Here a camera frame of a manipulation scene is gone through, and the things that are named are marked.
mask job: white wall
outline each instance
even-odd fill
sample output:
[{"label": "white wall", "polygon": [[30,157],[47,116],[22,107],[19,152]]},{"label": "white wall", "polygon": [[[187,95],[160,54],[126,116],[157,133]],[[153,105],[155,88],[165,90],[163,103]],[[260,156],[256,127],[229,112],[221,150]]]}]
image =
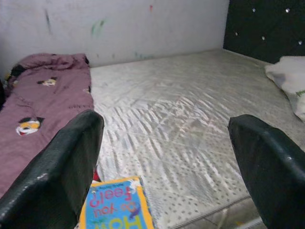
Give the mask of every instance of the white wall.
[{"label": "white wall", "polygon": [[92,66],[221,48],[229,0],[0,0],[0,76],[37,52]]}]

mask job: bed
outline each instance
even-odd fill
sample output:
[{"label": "bed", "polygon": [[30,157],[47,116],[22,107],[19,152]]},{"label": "bed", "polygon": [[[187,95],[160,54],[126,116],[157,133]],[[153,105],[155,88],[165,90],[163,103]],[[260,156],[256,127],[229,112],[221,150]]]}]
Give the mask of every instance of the bed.
[{"label": "bed", "polygon": [[264,228],[232,150],[230,117],[252,114],[305,149],[304,123],[265,65],[214,50],[92,68],[95,111],[105,118],[100,178],[141,176],[156,228]]}]

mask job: book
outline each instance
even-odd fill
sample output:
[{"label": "book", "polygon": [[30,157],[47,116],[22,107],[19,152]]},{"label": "book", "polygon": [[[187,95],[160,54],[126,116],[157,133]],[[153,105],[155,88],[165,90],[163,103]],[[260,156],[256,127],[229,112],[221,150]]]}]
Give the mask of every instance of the book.
[{"label": "book", "polygon": [[140,177],[92,183],[80,229],[153,229]]}]

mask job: white pillow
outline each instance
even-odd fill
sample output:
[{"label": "white pillow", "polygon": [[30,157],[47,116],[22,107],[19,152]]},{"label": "white pillow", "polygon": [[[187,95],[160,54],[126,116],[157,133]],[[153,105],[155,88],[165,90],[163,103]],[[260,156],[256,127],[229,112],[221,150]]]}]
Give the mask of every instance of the white pillow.
[{"label": "white pillow", "polygon": [[305,56],[283,56],[265,67],[269,79],[287,95],[292,110],[305,122]]}]

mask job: green mark on wall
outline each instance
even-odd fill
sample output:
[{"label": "green mark on wall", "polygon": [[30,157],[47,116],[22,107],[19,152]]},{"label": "green mark on wall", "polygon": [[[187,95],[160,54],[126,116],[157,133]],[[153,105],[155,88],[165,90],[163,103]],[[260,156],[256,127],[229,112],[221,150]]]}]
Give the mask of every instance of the green mark on wall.
[{"label": "green mark on wall", "polygon": [[137,52],[134,52],[134,56],[138,60],[148,60],[148,59],[154,58],[154,55],[143,55],[143,54],[139,54]]},{"label": "green mark on wall", "polygon": [[98,20],[97,22],[95,22],[92,27],[91,27],[91,36],[96,36],[98,37],[102,31],[102,28],[105,24],[106,20]]}]

